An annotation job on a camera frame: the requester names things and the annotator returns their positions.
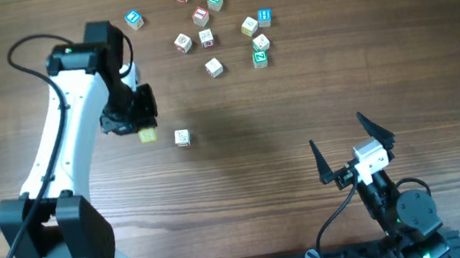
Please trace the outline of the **white green sided block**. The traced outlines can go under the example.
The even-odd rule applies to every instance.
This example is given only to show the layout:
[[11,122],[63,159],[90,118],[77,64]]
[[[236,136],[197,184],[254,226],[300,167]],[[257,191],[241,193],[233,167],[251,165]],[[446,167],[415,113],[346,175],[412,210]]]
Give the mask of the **white green sided block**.
[[253,49],[256,51],[268,50],[270,48],[270,40],[264,35],[260,34],[253,39]]

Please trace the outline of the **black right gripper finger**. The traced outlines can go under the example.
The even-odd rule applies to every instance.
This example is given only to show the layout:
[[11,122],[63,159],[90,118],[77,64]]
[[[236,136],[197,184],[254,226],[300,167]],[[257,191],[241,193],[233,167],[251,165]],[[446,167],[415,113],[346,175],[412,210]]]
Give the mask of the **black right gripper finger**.
[[315,157],[315,164],[317,171],[319,172],[320,182],[323,185],[329,184],[335,179],[334,172],[329,167],[329,164],[313,140],[309,140],[309,144],[311,146],[311,150],[313,151],[313,157]]
[[369,118],[365,117],[361,112],[356,112],[358,121],[365,128],[369,136],[376,139],[385,149],[393,148],[396,143],[395,135],[386,128],[377,125]]

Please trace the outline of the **green Z wooden block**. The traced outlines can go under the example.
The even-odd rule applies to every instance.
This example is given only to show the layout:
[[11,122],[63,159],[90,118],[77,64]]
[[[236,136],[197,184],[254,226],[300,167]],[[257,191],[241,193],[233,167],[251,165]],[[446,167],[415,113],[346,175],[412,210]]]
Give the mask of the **green Z wooden block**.
[[268,53],[263,51],[253,52],[253,66],[255,69],[267,67],[268,65]]

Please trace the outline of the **yellow sided wooden block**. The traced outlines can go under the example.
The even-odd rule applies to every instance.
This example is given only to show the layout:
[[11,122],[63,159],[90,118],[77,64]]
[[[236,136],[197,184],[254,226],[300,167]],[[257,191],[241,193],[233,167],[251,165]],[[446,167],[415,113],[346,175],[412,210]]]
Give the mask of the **yellow sided wooden block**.
[[259,22],[257,19],[253,19],[249,16],[245,19],[241,26],[241,33],[245,34],[246,36],[253,37],[258,29]]

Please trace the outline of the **red I wooden block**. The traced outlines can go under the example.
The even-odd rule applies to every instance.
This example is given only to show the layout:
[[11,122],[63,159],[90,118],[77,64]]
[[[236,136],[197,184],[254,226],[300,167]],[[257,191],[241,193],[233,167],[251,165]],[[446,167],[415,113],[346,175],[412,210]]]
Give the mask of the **red I wooden block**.
[[208,21],[208,10],[198,6],[192,14],[192,22],[197,26],[205,27]]

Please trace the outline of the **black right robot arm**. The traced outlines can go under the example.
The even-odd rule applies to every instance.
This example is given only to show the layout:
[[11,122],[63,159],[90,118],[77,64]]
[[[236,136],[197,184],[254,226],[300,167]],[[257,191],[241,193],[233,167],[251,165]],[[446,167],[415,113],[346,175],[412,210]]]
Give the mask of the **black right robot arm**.
[[310,147],[322,184],[336,183],[337,188],[351,188],[340,207],[322,225],[316,236],[315,252],[321,251],[325,230],[358,194],[372,219],[386,236],[380,240],[381,258],[443,258],[451,252],[447,239],[440,233],[443,226],[437,214],[429,185],[418,178],[392,181],[385,168],[394,159],[395,135],[377,125],[362,113],[358,121],[369,138],[352,149],[353,158],[337,171],[332,171],[313,141]]

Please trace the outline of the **white red picture block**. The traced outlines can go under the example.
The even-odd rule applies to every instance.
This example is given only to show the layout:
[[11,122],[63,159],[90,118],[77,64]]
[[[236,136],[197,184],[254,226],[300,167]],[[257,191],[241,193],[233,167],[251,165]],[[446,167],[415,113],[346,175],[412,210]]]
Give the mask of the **white red picture block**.
[[215,46],[215,38],[211,29],[202,30],[199,32],[200,43],[204,49]]

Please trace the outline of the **white red A block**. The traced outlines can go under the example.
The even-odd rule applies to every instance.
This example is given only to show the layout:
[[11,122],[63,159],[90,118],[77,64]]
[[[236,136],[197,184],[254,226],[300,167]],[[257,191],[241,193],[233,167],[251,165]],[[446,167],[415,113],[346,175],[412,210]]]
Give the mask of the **white red A block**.
[[207,70],[207,73],[213,78],[216,78],[217,76],[219,76],[221,73],[223,73],[223,70],[224,70],[222,63],[219,62],[217,58],[210,59],[205,64],[205,68]]

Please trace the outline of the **blue letter wooden block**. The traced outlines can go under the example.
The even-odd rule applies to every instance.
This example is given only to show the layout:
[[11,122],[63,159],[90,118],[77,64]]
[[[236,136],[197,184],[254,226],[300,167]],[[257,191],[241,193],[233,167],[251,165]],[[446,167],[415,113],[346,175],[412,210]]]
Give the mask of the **blue letter wooden block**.
[[124,16],[124,20],[127,22],[128,26],[134,30],[139,30],[144,25],[144,19],[141,14],[135,10],[127,12]]

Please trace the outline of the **white red striped block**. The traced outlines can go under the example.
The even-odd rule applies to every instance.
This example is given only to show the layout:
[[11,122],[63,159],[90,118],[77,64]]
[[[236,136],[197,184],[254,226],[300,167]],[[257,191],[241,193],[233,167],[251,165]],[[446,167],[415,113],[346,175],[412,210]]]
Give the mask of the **white red striped block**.
[[174,133],[174,140],[177,146],[187,146],[191,144],[191,133],[186,130],[176,130]]

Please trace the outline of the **blue H wooden block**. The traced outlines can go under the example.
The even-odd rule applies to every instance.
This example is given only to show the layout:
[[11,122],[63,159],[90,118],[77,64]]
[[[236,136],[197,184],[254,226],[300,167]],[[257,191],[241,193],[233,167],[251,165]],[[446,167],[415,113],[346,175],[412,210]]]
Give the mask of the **blue H wooden block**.
[[259,9],[258,11],[258,26],[259,27],[271,27],[272,22],[272,11],[269,8]]

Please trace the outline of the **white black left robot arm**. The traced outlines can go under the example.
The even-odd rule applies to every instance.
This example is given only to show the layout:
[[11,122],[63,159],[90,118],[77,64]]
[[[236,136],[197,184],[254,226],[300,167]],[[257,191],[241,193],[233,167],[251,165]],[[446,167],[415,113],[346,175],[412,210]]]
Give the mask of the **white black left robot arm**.
[[138,81],[132,44],[110,22],[85,26],[83,40],[59,38],[41,80],[49,106],[33,167],[18,198],[0,203],[5,258],[129,258],[92,206],[89,175],[98,132],[152,131],[152,88]]

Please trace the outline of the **green N wooden block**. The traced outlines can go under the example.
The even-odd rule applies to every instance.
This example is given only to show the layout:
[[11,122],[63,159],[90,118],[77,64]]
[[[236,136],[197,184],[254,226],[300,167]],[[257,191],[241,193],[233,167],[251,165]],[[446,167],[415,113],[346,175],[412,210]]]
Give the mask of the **green N wooden block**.
[[207,0],[208,9],[220,11],[222,9],[223,0]]

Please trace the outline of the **yellow edged wooden block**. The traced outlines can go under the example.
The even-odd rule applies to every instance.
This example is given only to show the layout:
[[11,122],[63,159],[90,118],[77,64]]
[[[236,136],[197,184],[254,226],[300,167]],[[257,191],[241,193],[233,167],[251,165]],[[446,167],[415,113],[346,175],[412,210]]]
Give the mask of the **yellow edged wooden block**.
[[153,143],[154,141],[157,141],[157,133],[155,128],[146,128],[146,129],[140,129],[138,131],[139,139],[140,142],[147,144],[147,143]]

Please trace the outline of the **red drawing wooden block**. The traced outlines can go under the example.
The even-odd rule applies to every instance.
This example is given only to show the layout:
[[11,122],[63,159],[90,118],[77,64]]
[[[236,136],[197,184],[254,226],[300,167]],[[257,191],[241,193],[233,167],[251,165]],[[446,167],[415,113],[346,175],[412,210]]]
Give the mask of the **red drawing wooden block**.
[[174,45],[176,46],[177,51],[187,54],[192,47],[192,39],[185,34],[179,33],[177,39],[174,41]]

